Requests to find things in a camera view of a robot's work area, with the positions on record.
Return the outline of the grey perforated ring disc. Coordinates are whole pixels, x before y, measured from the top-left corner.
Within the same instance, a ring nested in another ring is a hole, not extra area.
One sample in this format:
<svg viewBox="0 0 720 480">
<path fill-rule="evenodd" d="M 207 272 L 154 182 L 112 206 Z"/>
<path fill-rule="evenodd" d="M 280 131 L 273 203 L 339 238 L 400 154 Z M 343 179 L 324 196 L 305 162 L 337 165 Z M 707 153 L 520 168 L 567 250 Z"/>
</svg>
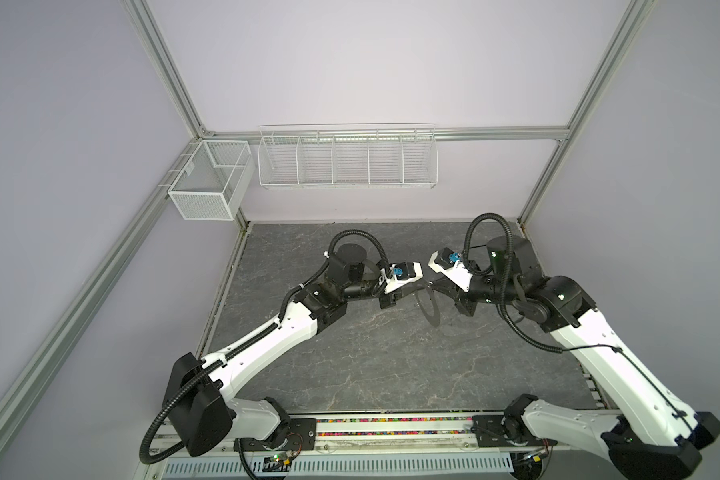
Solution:
<svg viewBox="0 0 720 480">
<path fill-rule="evenodd" d="M 433 328 L 438 328 L 442 316 L 434 290 L 430 286 L 424 286 L 414 293 L 414 298 L 425 320 Z"/>
</svg>

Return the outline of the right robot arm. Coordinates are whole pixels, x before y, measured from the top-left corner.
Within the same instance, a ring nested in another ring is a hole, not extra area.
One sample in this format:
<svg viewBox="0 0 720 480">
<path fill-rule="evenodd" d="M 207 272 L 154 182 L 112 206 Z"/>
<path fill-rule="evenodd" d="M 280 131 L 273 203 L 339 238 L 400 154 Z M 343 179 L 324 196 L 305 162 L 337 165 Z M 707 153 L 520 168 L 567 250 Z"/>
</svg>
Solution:
<svg viewBox="0 0 720 480">
<path fill-rule="evenodd" d="M 503 412 L 494 435 L 515 444 L 556 441 L 609 461 L 627 479 L 687 479 L 720 420 L 673 394 L 614 332 L 593 298 L 573 279 L 544 273 L 532 244 L 495 213 L 473 219 L 463 246 L 432 254 L 434 290 L 471 316 L 480 303 L 523 341 L 571 354 L 615 403 L 614 413 L 586 413 L 532 394 Z"/>
</svg>

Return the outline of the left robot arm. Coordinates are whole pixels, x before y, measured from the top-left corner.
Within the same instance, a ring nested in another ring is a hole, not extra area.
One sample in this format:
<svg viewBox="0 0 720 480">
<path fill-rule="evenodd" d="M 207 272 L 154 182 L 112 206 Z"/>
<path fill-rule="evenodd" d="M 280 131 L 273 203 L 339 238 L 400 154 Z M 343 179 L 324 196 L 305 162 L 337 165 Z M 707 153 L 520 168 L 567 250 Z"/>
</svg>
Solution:
<svg viewBox="0 0 720 480">
<path fill-rule="evenodd" d="M 378 300 L 382 308 L 420 286 L 418 262 L 392 263 L 379 240 L 358 229 L 336 234 L 325 260 L 291 288 L 270 320 L 215 352 L 188 353 L 173 365 L 162 408 L 139 446 L 142 464 L 161 462 L 186 450 L 200 456 L 227 437 L 252 439 L 268 449 L 285 446 L 291 417 L 273 398 L 252 401 L 238 392 L 291 348 L 340 319 L 350 302 Z"/>
</svg>

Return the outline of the white mesh box basket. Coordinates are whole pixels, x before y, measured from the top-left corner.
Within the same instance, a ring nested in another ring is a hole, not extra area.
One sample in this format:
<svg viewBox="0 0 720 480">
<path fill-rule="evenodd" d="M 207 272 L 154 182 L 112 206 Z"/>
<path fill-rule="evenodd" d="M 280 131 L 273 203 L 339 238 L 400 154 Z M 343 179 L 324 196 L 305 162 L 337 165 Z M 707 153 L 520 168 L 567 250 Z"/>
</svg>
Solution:
<svg viewBox="0 0 720 480">
<path fill-rule="evenodd" d="M 200 140 L 168 194 L 184 220 L 234 221 L 254 172 L 248 142 Z"/>
</svg>

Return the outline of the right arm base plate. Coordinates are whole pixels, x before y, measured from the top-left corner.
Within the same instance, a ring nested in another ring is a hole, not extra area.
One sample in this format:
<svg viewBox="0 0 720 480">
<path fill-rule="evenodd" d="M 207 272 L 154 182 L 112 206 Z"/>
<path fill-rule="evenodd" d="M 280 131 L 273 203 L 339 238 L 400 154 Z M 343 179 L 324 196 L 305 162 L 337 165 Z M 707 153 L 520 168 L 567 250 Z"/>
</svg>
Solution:
<svg viewBox="0 0 720 480">
<path fill-rule="evenodd" d="M 479 447 L 545 447 L 543 439 L 533 436 L 518 418 L 504 415 L 473 415 L 470 431 Z"/>
</svg>

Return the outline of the aluminium mounting rail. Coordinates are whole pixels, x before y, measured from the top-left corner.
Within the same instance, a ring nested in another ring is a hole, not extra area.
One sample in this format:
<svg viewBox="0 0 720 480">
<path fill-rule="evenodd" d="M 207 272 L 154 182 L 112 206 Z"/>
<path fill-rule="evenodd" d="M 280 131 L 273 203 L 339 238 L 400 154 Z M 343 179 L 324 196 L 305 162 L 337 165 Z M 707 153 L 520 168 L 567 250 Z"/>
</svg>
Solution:
<svg viewBox="0 0 720 480">
<path fill-rule="evenodd" d="M 445 437 L 462 438 L 475 435 L 470 431 L 473 415 L 504 415 L 520 419 L 533 436 L 549 445 L 563 444 L 587 451 L 591 444 L 593 420 L 586 420 L 582 411 L 566 411 L 552 424 L 550 416 L 522 419 L 515 408 L 499 411 L 403 412 L 381 414 L 341 414 L 339 416 L 307 416 L 317 419 L 319 440 L 335 438 L 349 441 L 359 438 L 370 442 L 401 442 L 406 437 L 416 441 Z M 251 437 L 264 440 L 291 416 L 271 398 L 261 401 L 234 399 L 227 404 L 214 399 L 190 406 L 168 402 L 148 428 L 139 447 L 140 462 L 146 465 L 165 460 L 185 449 L 200 456 L 214 449 L 227 438 L 240 440 Z"/>
</svg>

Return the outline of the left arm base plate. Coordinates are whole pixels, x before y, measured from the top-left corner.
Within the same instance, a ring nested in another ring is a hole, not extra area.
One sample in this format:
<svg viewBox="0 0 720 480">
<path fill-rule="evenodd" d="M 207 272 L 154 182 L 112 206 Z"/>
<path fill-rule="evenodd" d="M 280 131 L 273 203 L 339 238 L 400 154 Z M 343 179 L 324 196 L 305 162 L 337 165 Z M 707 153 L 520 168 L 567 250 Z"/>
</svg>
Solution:
<svg viewBox="0 0 720 480">
<path fill-rule="evenodd" d="M 264 440 L 243 437 L 239 440 L 245 451 L 306 450 L 315 448 L 317 419 L 313 417 L 291 418 L 281 422 Z"/>
</svg>

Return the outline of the aluminium frame profile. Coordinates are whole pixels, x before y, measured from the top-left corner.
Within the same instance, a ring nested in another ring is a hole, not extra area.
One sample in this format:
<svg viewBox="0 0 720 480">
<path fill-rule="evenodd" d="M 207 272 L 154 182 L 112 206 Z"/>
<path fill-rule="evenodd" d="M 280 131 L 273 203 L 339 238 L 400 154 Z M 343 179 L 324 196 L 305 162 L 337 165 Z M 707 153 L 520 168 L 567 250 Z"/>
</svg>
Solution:
<svg viewBox="0 0 720 480">
<path fill-rule="evenodd" d="M 566 123 L 623 1 L 153 1 L 212 131 Z M 118 1 L 0 1 L 0 401 L 189 140 Z"/>
</svg>

